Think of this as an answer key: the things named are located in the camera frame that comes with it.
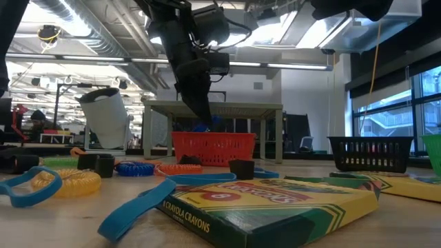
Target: table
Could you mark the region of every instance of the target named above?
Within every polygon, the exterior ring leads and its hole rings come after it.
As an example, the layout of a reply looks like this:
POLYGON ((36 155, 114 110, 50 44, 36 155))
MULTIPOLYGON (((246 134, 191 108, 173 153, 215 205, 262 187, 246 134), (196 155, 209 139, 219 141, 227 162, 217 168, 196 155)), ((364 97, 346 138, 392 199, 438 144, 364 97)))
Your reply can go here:
POLYGON ((43 136, 50 136, 50 143, 52 144, 52 142, 54 141, 54 136, 58 136, 58 137, 62 137, 61 139, 61 143, 64 144, 64 138, 65 137, 70 137, 70 143, 73 144, 74 143, 74 136, 71 134, 40 134, 40 143, 43 142, 43 136))
MULTIPOLYGON (((144 157, 150 159, 152 148, 152 113, 154 110, 167 117, 167 155, 172 155, 172 121, 174 117, 196 118, 181 101, 144 101, 144 157)), ((266 120, 276 119, 276 163, 283 157, 283 105, 277 103, 209 103, 212 115, 223 118, 250 118, 260 120, 260 158, 265 159, 266 120)))
MULTIPOLYGON (((175 163, 175 158, 166 158, 175 163)), ((330 161, 284 161, 276 165, 257 161, 264 169, 285 175, 326 176, 336 170, 330 161)), ((204 167, 205 173, 226 172, 227 168, 204 167)), ((409 172, 430 176, 428 169, 409 172)), ((13 177, 0 175, 0 180, 13 177)), ((138 193, 162 182, 156 176, 103 179, 101 191, 87 197, 51 198, 34 207, 17 209, 8 197, 0 196, 0 240, 2 247, 63 248, 212 248, 159 210, 140 217, 118 245, 97 234, 104 218, 138 193)), ((29 191, 29 185, 17 187, 29 191)), ((441 243, 441 204, 401 196, 381 194, 380 208, 342 227, 305 248, 439 248, 441 243)))

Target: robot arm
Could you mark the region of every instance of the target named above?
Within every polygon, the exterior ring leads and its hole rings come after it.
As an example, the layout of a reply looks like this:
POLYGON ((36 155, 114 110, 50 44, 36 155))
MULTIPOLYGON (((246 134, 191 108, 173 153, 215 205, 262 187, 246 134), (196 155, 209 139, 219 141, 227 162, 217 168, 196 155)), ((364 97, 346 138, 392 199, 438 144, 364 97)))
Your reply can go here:
POLYGON ((135 0, 152 20, 147 31, 160 37, 176 79, 174 87, 183 102, 211 127, 208 92, 210 74, 225 76, 229 55, 209 52, 211 41, 222 43, 229 37, 223 9, 217 4, 192 11, 188 1, 135 0))

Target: plastic basket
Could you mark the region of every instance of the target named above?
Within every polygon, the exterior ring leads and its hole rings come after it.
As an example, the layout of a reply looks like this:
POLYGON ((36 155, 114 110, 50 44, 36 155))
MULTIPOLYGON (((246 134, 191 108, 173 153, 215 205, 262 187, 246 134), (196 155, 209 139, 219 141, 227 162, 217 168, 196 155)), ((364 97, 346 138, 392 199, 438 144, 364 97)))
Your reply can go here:
POLYGON ((228 161, 253 158, 254 134, 172 132, 172 138, 177 161, 196 156, 203 165, 228 167, 228 161))
POLYGON ((406 172, 413 137, 328 138, 342 172, 406 172))
POLYGON ((44 134, 58 134, 58 130, 43 130, 44 134))
POLYGON ((424 135, 421 138, 436 176, 441 177, 441 134, 424 135))
POLYGON ((70 135, 70 131, 57 130, 58 134, 70 135))

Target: tabletop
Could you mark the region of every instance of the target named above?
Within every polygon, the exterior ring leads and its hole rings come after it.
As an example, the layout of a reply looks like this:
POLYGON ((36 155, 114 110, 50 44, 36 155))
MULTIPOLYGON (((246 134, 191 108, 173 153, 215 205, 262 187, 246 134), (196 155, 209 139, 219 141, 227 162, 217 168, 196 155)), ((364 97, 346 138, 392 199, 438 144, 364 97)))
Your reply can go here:
MULTIPOLYGON (((182 101, 144 101, 144 105, 165 116, 196 117, 182 101)), ((225 118, 272 118, 276 110, 282 110, 280 103, 209 103, 212 115, 225 118)))
MULTIPOLYGON (((264 169, 281 176, 327 176, 336 171, 331 161, 284 161, 276 165, 257 161, 264 169)), ((206 173, 226 168, 205 167, 206 173)), ((409 168, 408 172, 432 176, 428 169, 409 168)), ((0 175, 0 180, 11 176, 0 175)), ((159 210, 140 217, 117 245, 97 234, 104 218, 138 193, 163 180, 150 176, 103 179, 99 193, 82 198, 51 198, 34 207, 17 209, 6 196, 0 196, 0 240, 3 247, 212 247, 159 210)), ((18 191, 30 190, 21 185, 18 191)), ((440 247, 441 204, 382 194, 380 208, 367 216, 307 245, 325 247, 440 247)))

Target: green object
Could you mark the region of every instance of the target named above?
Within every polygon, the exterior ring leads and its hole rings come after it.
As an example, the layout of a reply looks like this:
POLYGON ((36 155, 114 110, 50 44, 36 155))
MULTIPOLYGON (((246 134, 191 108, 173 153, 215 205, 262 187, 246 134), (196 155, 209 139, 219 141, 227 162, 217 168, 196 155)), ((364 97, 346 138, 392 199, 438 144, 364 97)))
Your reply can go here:
POLYGON ((77 158, 44 158, 44 165, 49 168, 76 168, 77 158))
POLYGON ((441 134, 424 135, 421 138, 426 144, 430 163, 436 176, 441 177, 441 134))

